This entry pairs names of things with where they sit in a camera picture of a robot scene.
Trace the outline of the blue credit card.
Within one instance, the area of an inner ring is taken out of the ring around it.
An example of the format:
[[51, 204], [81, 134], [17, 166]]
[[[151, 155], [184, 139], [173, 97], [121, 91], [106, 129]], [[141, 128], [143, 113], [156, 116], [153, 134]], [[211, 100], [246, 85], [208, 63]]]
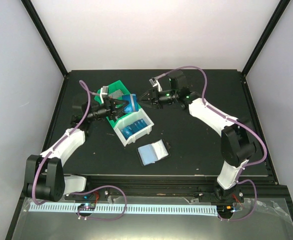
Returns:
[[128, 105], [124, 108], [125, 114], [135, 113], [139, 111], [139, 105], [135, 93], [123, 95], [122, 100], [128, 101]]

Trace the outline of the white plastic card bin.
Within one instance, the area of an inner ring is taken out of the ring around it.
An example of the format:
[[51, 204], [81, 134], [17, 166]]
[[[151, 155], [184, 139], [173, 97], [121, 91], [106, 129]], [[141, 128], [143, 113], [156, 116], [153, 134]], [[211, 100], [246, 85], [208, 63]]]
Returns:
[[153, 126], [154, 123], [152, 120], [146, 112], [140, 108], [137, 112], [126, 114], [118, 119], [113, 130], [122, 145], [126, 147], [131, 143], [135, 143], [141, 137], [149, 135]]

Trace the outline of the clear sleeve card holder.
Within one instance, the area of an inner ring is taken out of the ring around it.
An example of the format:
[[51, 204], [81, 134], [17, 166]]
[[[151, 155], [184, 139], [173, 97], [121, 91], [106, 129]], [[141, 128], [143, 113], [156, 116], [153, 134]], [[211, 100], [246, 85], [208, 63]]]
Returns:
[[164, 139], [140, 146], [136, 152], [142, 166], [155, 164], [171, 156], [170, 146]]

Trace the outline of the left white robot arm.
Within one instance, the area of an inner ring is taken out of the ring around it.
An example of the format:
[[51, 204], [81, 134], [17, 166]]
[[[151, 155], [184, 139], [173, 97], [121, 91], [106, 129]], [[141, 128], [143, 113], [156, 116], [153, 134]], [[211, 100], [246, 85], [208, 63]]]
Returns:
[[94, 187], [80, 175], [65, 175], [64, 165], [71, 155], [81, 147], [93, 121], [116, 118], [129, 105], [127, 100], [106, 97], [103, 103], [91, 104], [88, 100], [73, 108], [71, 127], [59, 140], [39, 155], [30, 155], [26, 160], [23, 194], [36, 205], [57, 202], [63, 196], [77, 193], [83, 200], [90, 199]]

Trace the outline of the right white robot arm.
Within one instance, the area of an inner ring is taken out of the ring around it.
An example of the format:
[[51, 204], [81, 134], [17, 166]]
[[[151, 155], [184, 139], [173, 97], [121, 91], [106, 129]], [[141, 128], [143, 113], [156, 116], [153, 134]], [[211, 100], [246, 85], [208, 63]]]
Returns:
[[212, 104], [203, 100], [197, 92], [189, 88], [159, 91], [153, 87], [138, 98], [142, 106], [162, 109], [164, 105], [179, 103], [189, 114], [211, 127], [221, 137], [221, 155], [224, 160], [217, 177], [218, 186], [214, 197], [224, 202], [232, 196], [232, 189], [245, 168], [245, 164], [256, 153], [257, 144], [251, 133], [242, 126], [236, 117], [227, 115]]

